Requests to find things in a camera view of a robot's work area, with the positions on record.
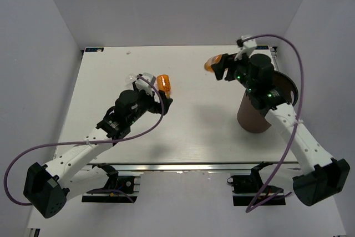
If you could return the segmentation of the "orange bottle with barcode label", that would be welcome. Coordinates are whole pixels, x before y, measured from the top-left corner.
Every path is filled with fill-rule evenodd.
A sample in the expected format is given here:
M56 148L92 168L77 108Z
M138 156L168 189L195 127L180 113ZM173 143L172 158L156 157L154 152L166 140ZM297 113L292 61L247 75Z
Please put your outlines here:
M204 64L204 69L208 72L214 72L214 70L212 69L212 65L214 64L218 64L219 61L221 60L222 58L222 54L219 54L219 55L216 55L216 56L213 56L211 58L209 58L205 64Z

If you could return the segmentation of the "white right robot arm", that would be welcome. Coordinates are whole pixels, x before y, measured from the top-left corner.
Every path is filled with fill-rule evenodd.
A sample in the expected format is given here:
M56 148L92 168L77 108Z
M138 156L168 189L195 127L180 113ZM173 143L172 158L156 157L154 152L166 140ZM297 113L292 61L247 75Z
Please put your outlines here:
M264 120L287 142L285 151L292 152L300 165L300 175L292 171L280 173L281 162L269 170L270 176L263 172L253 175L250 184L255 191L264 192L272 181L291 184L290 192L306 206L342 191L349 164L324 150L299 120L284 88L293 82L278 78L279 72L268 56L220 54L210 58L204 67L217 80L236 80L243 85L245 95L237 114L240 125L251 133L260 133L259 126Z

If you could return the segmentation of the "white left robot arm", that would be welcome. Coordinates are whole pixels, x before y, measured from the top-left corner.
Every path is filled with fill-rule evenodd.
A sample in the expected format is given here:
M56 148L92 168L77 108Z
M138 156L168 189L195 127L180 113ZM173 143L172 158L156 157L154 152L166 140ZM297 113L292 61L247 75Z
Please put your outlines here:
M24 196L46 219L55 216L66 202L92 189L113 191L118 172L107 163L82 171L90 161L124 139L131 126L146 112L165 115L173 99L159 90L155 94L143 89L124 90L82 145L74 145L58 158L43 165L34 163L27 170Z

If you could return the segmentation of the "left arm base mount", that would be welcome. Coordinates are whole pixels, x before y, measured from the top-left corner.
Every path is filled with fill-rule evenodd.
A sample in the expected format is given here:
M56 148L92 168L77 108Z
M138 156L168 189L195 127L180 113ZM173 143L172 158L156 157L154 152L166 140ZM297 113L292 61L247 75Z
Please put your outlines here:
M82 203L134 204L140 190L141 174L114 170L112 165L94 164L92 169L102 169L108 175L105 185L88 191Z

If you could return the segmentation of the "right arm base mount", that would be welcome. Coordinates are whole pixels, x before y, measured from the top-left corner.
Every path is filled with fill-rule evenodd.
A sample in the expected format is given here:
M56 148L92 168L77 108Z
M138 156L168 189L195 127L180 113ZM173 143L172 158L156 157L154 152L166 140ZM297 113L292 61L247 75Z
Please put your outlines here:
M232 198L234 206L248 206L259 189L263 186L262 178L259 172L266 167L273 165L270 162L262 162L251 169L250 174L231 175L227 179L227 184L232 187ZM264 203L264 206L281 206L286 205L283 189L273 185L268 185L262 194L257 198L256 204L278 192L280 193L275 198Z

